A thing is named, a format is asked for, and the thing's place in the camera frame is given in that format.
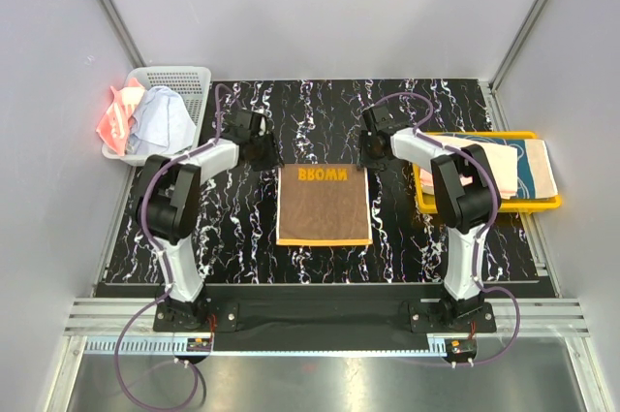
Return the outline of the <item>yellow cloth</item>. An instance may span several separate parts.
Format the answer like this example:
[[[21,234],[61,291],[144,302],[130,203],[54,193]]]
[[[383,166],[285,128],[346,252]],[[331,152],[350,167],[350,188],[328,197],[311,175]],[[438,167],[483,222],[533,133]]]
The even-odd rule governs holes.
[[[289,164],[279,169],[278,245],[359,246],[372,241],[365,169],[353,164]]]

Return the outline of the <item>peach towel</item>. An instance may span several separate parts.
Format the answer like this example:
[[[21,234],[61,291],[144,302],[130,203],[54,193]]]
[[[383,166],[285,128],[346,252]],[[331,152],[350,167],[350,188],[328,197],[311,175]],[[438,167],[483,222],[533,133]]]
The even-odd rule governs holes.
[[[499,187],[501,198],[510,199],[516,196],[518,188],[518,151],[516,147],[509,146],[498,139],[493,140],[477,136],[430,135],[430,138],[441,144],[455,147],[465,147],[470,144],[480,145],[485,152]]]

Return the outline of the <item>teal beige Doraemon towel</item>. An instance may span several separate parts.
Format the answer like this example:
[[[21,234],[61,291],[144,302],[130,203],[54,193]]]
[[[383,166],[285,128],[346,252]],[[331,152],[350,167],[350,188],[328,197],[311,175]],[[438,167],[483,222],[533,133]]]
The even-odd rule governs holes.
[[[543,200],[558,188],[546,144],[540,139],[507,139],[473,134],[446,134],[445,144],[479,144],[484,149],[503,199]]]

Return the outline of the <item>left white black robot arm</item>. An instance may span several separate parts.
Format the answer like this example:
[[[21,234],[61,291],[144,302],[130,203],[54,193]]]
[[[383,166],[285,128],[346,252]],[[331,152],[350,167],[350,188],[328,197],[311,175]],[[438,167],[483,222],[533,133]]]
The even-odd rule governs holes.
[[[191,235],[202,185],[243,164],[255,172],[283,165],[272,123],[258,111],[234,111],[207,143],[175,157],[151,155],[144,163],[135,216],[164,276],[155,299],[159,321],[190,331],[215,326]]]

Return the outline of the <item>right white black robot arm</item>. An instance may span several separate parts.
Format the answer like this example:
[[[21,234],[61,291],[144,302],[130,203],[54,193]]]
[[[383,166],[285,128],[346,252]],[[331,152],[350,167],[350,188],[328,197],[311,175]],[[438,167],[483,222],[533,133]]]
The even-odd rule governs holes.
[[[432,175],[435,205],[448,228],[449,256],[444,293],[434,305],[436,320],[452,331],[471,324],[484,303],[481,256],[501,197],[483,148],[456,147],[399,123],[386,107],[362,112],[357,164],[384,170],[393,159],[407,161]]]

